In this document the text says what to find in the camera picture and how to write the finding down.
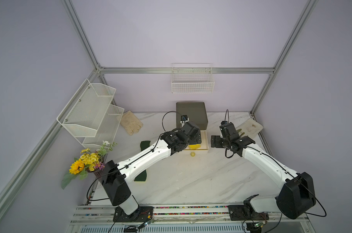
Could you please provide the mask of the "green yellow sponge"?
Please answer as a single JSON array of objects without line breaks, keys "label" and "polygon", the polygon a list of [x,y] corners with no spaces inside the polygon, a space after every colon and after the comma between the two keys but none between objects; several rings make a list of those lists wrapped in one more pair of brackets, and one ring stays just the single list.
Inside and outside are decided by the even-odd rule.
[{"label": "green yellow sponge", "polygon": [[142,171],[135,179],[135,182],[145,182],[147,180],[147,171]]},{"label": "green yellow sponge", "polygon": [[148,147],[150,147],[151,145],[151,141],[147,140],[147,141],[142,141],[140,143],[140,148],[141,148],[141,151],[147,149]]}]

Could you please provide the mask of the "olive white yellow drawer cabinet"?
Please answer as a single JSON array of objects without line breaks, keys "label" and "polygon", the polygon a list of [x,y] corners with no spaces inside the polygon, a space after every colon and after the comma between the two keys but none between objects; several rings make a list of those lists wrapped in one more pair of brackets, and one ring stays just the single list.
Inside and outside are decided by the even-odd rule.
[{"label": "olive white yellow drawer cabinet", "polygon": [[177,102],[176,112],[186,115],[201,131],[207,130],[208,116],[204,102]]}]

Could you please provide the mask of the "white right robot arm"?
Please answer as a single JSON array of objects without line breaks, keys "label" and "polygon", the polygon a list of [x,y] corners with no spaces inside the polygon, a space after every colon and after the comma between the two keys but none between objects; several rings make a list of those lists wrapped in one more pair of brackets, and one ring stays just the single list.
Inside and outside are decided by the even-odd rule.
[{"label": "white right robot arm", "polygon": [[252,195],[244,200],[246,213],[282,213],[296,219],[316,205],[313,178],[306,172],[298,173],[264,152],[248,136],[240,136],[233,123],[222,121],[220,136],[211,137],[213,148],[231,151],[233,155],[250,161],[278,186],[280,192],[272,196]]}]

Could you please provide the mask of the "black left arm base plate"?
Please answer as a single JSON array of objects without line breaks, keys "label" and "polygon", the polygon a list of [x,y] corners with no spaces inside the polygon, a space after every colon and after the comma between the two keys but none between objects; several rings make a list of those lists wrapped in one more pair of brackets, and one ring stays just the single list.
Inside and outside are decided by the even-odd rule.
[{"label": "black left arm base plate", "polygon": [[135,212],[127,215],[120,207],[115,208],[113,222],[145,222],[153,216],[154,207],[140,206]]}]

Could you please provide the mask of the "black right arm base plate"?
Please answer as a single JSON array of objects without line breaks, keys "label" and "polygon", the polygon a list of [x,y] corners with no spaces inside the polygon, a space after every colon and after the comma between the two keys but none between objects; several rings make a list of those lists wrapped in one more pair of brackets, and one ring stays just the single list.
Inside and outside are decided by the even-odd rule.
[{"label": "black right arm base plate", "polygon": [[228,206],[228,213],[230,216],[230,219],[232,221],[244,221],[244,220],[264,220],[267,221],[269,220],[269,215],[264,213],[264,212],[256,212],[252,205],[250,204],[250,201],[258,196],[252,195],[245,199],[243,201],[243,204],[239,205],[229,205]]}]

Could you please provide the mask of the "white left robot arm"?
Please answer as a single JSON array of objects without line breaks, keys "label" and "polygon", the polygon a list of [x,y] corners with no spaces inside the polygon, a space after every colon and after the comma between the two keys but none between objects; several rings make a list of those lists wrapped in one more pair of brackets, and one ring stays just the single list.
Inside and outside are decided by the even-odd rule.
[{"label": "white left robot arm", "polygon": [[111,204],[120,207],[128,216],[139,213],[139,204],[128,184],[155,163],[183,151],[189,145],[198,144],[200,135],[199,127],[188,121],[181,128],[160,134],[153,145],[135,156],[119,163],[107,162],[98,180]]}]

